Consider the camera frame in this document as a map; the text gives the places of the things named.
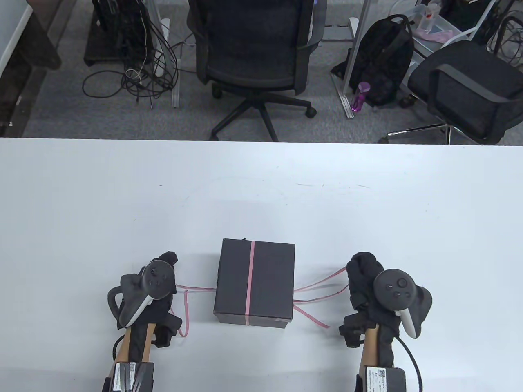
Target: metal frame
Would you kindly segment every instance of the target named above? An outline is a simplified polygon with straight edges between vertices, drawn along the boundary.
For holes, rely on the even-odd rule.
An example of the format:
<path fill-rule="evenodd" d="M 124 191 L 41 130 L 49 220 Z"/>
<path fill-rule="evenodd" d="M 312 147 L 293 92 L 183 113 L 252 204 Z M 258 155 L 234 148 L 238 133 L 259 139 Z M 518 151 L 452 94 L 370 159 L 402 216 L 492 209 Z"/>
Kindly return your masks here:
<path fill-rule="evenodd" d="M 410 129 L 406 129 L 404 131 L 389 132 L 387 134 L 387 136 L 384 137 L 382 140 L 385 143 L 388 143 L 389 139 L 391 137 L 400 136 L 400 135 L 407 135 L 407 134 L 411 134 L 411 133 L 415 133 L 415 132 L 421 132 L 421 131 L 433 131 L 433 130 L 441 130 L 441 129 L 445 130 L 445 144 L 446 145 L 451 145 L 452 144 L 452 135 L 455 132 L 458 132 L 461 135 L 465 136 L 467 139 L 472 140 L 467 135 L 465 135 L 463 132 L 461 132 L 459 128 L 456 128 L 453 125 L 449 125 L 449 124 L 445 124 L 445 123 L 438 123 L 438 124 L 433 124 L 433 125 L 428 125 L 428 126 L 420 126 L 419 128 L 410 128 Z"/>
<path fill-rule="evenodd" d="M 377 0 L 365 0 L 363 2 L 363 8 L 361 9 L 361 14 L 359 17 L 359 23 L 358 23 L 358 29 L 356 30 L 356 34 L 354 35 L 354 41 L 353 46 L 350 51 L 349 59 L 347 61 L 347 68 L 345 68 L 345 77 L 343 79 L 343 82 L 339 82 L 338 78 L 334 75 L 331 75 L 334 86 L 336 87 L 336 91 L 338 93 L 339 99 L 342 103 L 343 109 L 345 110 L 345 115 L 348 119 L 354 118 L 354 113 L 352 109 L 350 108 L 350 102 L 349 98 L 347 96 L 347 93 L 349 91 L 349 81 L 350 76 L 353 73 L 354 69 L 354 63 L 356 61 L 356 55 L 359 50 L 359 46 L 361 44 L 361 39 L 363 38 L 363 35 L 367 32 L 368 29 L 368 16 L 369 16 L 369 10 L 372 3 L 377 3 Z"/>

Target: office chair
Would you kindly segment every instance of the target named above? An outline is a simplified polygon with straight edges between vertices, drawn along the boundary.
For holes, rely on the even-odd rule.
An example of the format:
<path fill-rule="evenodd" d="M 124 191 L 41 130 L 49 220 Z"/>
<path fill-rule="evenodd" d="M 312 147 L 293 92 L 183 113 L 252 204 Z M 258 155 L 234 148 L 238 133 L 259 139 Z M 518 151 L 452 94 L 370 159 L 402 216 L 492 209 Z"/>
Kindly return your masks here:
<path fill-rule="evenodd" d="M 273 91 L 305 91 L 309 56 L 323 37 L 327 0 L 189 0 L 189 6 L 198 79 L 215 82 L 216 99 L 223 91 L 245 98 L 214 127 L 209 140 L 218 140 L 218 132 L 252 107 L 277 142 L 267 102 L 305 107 L 310 119 L 316 115 L 309 101 Z"/>
<path fill-rule="evenodd" d="M 446 144 L 458 131 L 479 144 L 497 144 L 505 131 L 523 121 L 523 74 L 497 57 L 507 23 L 502 23 L 494 53 L 471 41 L 434 52 L 412 72 L 407 85 L 442 123 L 390 132 L 378 143 L 413 132 L 443 129 Z"/>

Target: black glove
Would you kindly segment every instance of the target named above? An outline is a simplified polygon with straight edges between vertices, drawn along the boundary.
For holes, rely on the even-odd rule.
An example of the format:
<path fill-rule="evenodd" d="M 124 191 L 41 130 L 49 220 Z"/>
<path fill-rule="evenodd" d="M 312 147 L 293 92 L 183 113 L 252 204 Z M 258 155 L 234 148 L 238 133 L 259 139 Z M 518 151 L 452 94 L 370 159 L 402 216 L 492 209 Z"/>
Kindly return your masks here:
<path fill-rule="evenodd" d="M 159 260 L 163 260 L 174 267 L 174 264 L 178 261 L 174 252 L 165 252 Z M 141 274 L 145 267 L 140 270 L 140 273 L 136 275 L 137 284 L 140 283 Z M 173 303 L 173 294 L 176 294 L 176 284 L 173 285 L 171 294 L 167 295 L 162 299 L 155 299 L 149 306 L 146 306 L 143 312 L 138 316 L 136 321 L 131 326 L 131 339 L 129 343 L 129 361 L 139 362 L 143 355 L 145 338 L 147 335 L 148 324 L 156 324 L 154 334 L 156 340 L 152 343 L 158 348 L 168 347 L 170 340 L 176 335 L 178 329 L 182 325 L 182 319 L 169 313 L 171 304 Z M 120 303 L 120 311 L 125 305 L 124 300 Z M 117 321 L 118 329 L 122 326 Z"/>
<path fill-rule="evenodd" d="M 394 337 L 400 334 L 400 318 L 385 309 L 374 295 L 374 279 L 382 271 L 383 266 L 368 252 L 356 253 L 347 263 L 350 302 L 358 313 L 345 317 L 339 332 L 348 347 L 357 347 L 362 343 L 359 336 L 379 324 L 378 366 L 392 367 L 394 355 L 391 344 Z"/>

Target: gray carpet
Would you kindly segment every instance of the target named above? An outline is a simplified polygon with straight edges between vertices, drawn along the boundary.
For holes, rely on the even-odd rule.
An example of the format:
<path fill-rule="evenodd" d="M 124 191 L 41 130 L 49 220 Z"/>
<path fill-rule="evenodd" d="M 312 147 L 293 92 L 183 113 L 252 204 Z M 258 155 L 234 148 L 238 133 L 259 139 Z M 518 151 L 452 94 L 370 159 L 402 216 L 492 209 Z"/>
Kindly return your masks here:
<path fill-rule="evenodd" d="M 182 73 L 180 85 L 181 107 L 170 107 L 170 93 L 153 101 L 136 103 L 127 92 L 107 99 L 88 98 L 82 93 L 83 79 L 95 71 L 121 66 L 94 65 L 87 67 L 83 55 L 90 16 L 90 0 L 77 0 L 66 31 L 59 44 L 62 67 L 49 72 L 33 107 L 24 137 L 62 137 L 89 139 L 153 139 L 153 140 L 207 140 L 210 130 L 220 122 L 241 98 L 224 94 L 220 100 L 211 96 L 210 84 L 204 86 L 194 74 Z M 359 14 L 358 6 L 329 5 L 327 22 L 341 22 Z M 174 20 L 169 41 L 182 40 L 190 32 L 185 25 L 187 5 L 161 5 L 162 17 Z M 342 61 L 346 44 L 323 43 L 312 54 L 309 83 L 300 98 L 312 101 L 317 116 L 308 119 L 300 108 L 268 104 L 276 132 L 285 142 L 375 143 L 387 132 L 428 125 L 437 122 L 417 103 L 409 109 L 397 105 L 372 109 L 364 107 L 353 120 L 347 120 L 332 83 L 329 70 Z M 194 49 L 183 48 L 181 67 L 194 70 Z M 120 77 L 115 74 L 97 75 L 86 85 L 95 95 L 116 91 Z M 270 141 L 264 123 L 257 111 L 249 109 L 220 133 L 220 140 Z M 443 143 L 440 132 L 418 133 L 395 140 L 397 143 Z M 467 144 L 462 137 L 454 140 Z M 506 133 L 500 144 L 523 145 L 521 125 Z"/>

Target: white table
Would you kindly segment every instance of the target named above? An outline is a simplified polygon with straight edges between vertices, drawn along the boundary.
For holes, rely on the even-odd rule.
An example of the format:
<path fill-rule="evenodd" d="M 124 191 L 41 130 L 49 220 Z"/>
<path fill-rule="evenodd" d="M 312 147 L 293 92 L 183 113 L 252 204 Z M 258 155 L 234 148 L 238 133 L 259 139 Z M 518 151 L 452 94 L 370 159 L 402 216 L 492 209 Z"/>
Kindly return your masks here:
<path fill-rule="evenodd" d="M 166 250 L 178 283 L 214 285 L 224 237 L 295 243 L 296 287 L 372 251 L 433 294 L 421 337 L 402 334 L 427 392 L 520 388 L 522 147 L 0 139 L 0 167 L 2 390 L 101 390 L 107 291 Z M 303 306 L 329 330 L 221 325 L 212 294 L 189 301 L 155 392 L 353 390 L 347 293 Z"/>
<path fill-rule="evenodd" d="M 32 14 L 32 8 L 26 0 L 2 0 L 0 2 L 0 76 L 27 21 Z"/>

